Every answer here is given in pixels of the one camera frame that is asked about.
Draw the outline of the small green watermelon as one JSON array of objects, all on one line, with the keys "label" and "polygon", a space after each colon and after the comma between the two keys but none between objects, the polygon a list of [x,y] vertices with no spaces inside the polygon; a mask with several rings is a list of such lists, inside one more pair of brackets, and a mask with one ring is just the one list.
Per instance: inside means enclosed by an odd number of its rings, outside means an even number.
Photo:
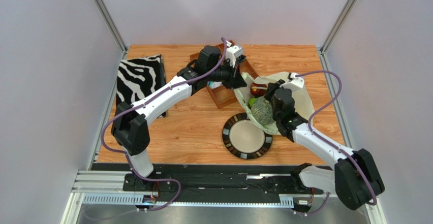
[{"label": "small green watermelon", "polygon": [[248,107],[251,108],[257,99],[258,99],[257,97],[250,98],[248,100]]}]

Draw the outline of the dark red apple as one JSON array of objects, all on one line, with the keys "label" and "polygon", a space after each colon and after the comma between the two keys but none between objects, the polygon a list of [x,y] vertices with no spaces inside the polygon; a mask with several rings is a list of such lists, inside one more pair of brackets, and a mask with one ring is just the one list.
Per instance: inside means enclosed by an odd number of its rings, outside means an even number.
[{"label": "dark red apple", "polygon": [[265,84],[252,83],[250,86],[250,94],[254,97],[262,97],[266,94],[268,87]]}]

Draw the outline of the pale green plastic bag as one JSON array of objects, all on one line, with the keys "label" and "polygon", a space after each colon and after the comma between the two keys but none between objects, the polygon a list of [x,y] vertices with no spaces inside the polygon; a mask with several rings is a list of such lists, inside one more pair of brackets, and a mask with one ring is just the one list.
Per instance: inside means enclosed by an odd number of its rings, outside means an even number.
[{"label": "pale green plastic bag", "polygon": [[[253,97],[250,93],[252,83],[268,85],[269,83],[275,83],[280,79],[288,82],[289,72],[279,72],[269,76],[259,76],[257,78],[253,78],[252,75],[247,72],[242,72],[241,75],[247,83],[247,87],[233,89],[233,91],[241,107],[248,115],[248,118],[265,133],[270,135],[280,135],[275,121],[269,125],[262,125],[256,120],[251,109],[248,107],[248,101]],[[306,87],[292,92],[292,97],[295,101],[295,111],[303,118],[309,119],[309,117],[315,112],[315,109]]]}]

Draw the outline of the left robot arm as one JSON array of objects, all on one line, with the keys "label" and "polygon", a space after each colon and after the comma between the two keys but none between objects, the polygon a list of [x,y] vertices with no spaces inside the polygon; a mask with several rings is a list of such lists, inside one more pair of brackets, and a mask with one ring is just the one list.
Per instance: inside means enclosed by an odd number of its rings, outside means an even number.
[{"label": "left robot arm", "polygon": [[147,147],[150,143],[148,127],[154,120],[205,88],[209,82],[220,82],[227,89],[245,87],[240,73],[240,64],[244,61],[244,50],[240,45],[228,42],[223,49],[205,46],[196,59],[156,92],[131,105],[120,103],[117,106],[111,120],[111,133],[138,177],[146,178],[153,172]]}]

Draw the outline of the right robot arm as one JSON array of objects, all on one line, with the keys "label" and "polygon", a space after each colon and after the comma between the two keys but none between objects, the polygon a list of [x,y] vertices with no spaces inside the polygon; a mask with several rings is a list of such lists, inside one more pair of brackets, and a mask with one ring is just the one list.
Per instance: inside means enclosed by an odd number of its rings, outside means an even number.
[{"label": "right robot arm", "polygon": [[292,171],[292,177],[302,188],[318,188],[335,194],[349,209],[377,203],[385,191],[372,154],[339,144],[313,126],[295,110],[292,90],[284,80],[269,83],[264,98],[272,106],[272,117],[278,132],[293,143],[307,148],[321,158],[328,170],[302,164]]}]

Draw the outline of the green cantaloupe melon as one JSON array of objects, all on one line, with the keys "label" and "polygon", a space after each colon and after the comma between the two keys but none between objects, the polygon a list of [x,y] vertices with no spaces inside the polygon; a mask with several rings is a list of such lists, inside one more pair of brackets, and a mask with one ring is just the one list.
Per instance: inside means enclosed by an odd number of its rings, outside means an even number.
[{"label": "green cantaloupe melon", "polygon": [[253,118],[261,125],[269,125],[274,122],[271,103],[265,97],[259,97],[253,102],[251,113]]}]

